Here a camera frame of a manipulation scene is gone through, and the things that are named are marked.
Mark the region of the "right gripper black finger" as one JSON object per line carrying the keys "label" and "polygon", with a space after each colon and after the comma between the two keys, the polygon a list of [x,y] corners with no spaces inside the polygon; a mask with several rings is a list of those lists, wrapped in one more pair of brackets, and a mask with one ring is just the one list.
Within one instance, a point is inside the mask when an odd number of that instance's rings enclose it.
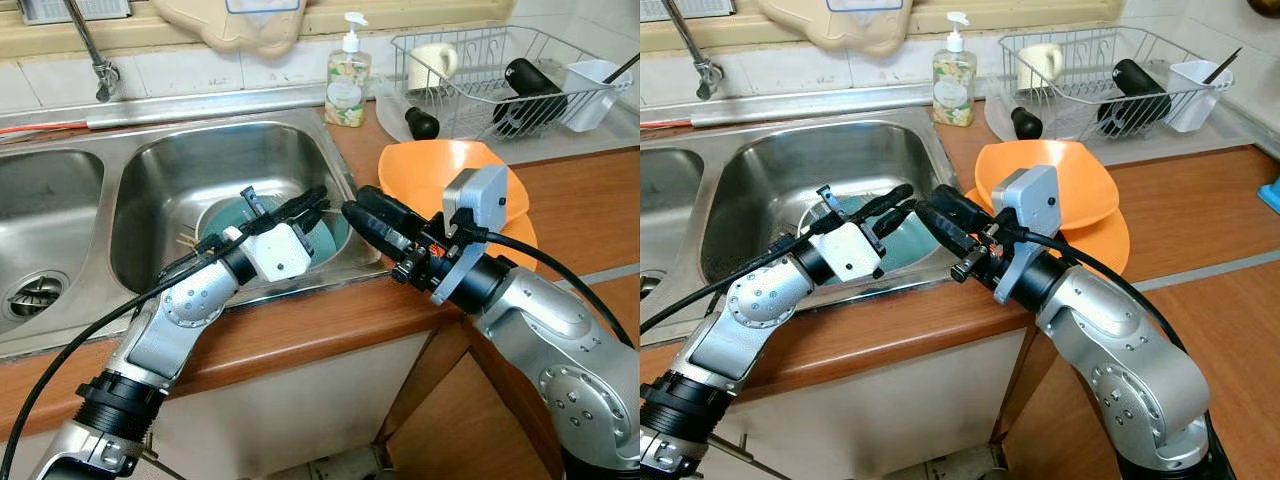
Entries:
{"label": "right gripper black finger", "polygon": [[966,233],[984,230],[995,223],[995,218],[979,204],[952,186],[936,186],[931,192],[931,205]]}
{"label": "right gripper black finger", "polygon": [[343,202],[343,216],[367,243],[390,261],[399,262],[404,259],[406,237],[375,212],[357,202]]}
{"label": "right gripper black finger", "polygon": [[417,234],[428,223],[411,207],[375,186],[361,186],[357,189],[357,205],[401,234]]}
{"label": "right gripper black finger", "polygon": [[956,257],[963,259],[977,247],[972,233],[964,230],[951,216],[933,207],[929,202],[918,200],[915,214],[934,239]]}

